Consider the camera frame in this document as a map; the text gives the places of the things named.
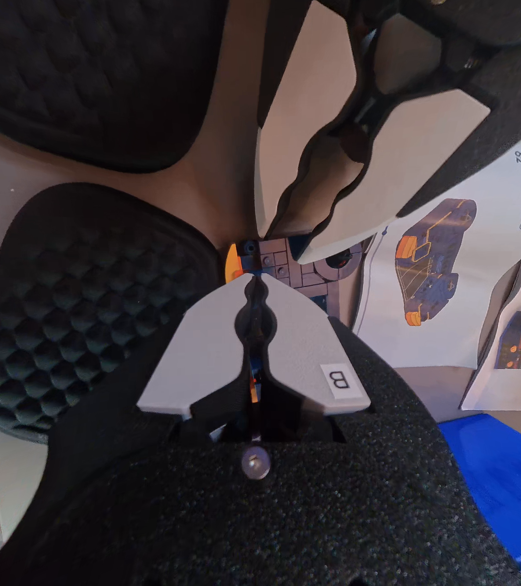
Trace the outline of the open instruction booklet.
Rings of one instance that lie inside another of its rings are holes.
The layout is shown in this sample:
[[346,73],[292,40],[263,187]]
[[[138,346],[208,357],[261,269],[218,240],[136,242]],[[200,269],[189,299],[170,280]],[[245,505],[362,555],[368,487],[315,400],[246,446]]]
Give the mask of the open instruction booklet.
[[493,288],[521,259],[521,142],[374,237],[352,328],[390,366],[475,367]]

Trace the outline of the dark blue toy brick console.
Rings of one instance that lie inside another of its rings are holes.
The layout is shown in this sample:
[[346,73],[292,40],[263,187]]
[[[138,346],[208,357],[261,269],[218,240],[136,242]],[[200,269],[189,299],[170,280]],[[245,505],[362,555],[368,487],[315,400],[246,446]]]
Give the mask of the dark blue toy brick console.
[[[356,244],[326,259],[299,264],[293,258],[286,238],[248,240],[239,245],[231,245],[225,265],[225,276],[227,282],[230,282],[244,273],[270,275],[314,302],[327,314],[333,326],[333,319],[340,317],[340,282],[356,272],[361,257],[362,247]],[[275,333],[276,319],[270,309],[269,314],[275,320]],[[272,382],[277,383],[272,379],[268,365],[265,372]]]

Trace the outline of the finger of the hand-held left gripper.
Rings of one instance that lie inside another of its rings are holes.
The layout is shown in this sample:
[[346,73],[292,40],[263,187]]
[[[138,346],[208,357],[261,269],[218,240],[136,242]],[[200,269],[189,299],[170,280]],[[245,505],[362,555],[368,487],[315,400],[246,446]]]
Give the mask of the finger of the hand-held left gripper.
[[390,224],[491,110],[459,89],[397,105],[374,138],[366,173],[299,256],[330,257]]
[[357,83],[345,11],[327,1],[271,1],[257,105],[255,213],[267,236],[279,201],[305,174],[311,142],[338,118]]

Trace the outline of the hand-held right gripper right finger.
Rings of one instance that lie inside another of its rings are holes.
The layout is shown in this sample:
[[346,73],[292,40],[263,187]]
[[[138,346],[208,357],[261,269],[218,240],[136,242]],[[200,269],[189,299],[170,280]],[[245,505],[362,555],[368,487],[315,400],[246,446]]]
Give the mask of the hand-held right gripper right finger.
[[327,314],[270,275],[266,305],[276,319],[268,343],[268,370],[277,383],[319,406],[325,415],[355,413],[371,405]]

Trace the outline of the black smooth pad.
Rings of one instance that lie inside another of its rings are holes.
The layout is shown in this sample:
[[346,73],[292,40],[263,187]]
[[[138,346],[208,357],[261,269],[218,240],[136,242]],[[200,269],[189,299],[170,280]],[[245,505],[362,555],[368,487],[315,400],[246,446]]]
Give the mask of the black smooth pad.
[[227,1],[0,1],[0,133],[115,171],[177,163],[198,136]]

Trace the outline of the black quilted pad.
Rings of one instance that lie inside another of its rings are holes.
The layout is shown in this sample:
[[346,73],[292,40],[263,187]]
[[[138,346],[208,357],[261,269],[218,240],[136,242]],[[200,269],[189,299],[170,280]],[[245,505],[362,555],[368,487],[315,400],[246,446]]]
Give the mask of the black quilted pad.
[[224,283],[196,228],[102,185],[49,187],[0,246],[0,431],[46,443],[77,404]]

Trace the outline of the blue plastic bin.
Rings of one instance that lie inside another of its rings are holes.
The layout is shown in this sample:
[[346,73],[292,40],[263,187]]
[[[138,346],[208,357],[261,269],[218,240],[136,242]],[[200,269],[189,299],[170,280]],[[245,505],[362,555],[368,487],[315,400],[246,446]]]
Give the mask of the blue plastic bin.
[[521,434],[487,414],[439,428],[479,510],[521,565]]

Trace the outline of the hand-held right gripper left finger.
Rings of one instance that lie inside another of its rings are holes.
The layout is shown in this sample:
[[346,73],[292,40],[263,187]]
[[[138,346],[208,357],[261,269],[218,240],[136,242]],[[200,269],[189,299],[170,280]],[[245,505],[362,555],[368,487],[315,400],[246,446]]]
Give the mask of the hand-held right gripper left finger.
[[235,323],[252,280],[244,274],[188,309],[137,402],[141,411],[187,419],[196,402],[236,380],[244,348]]

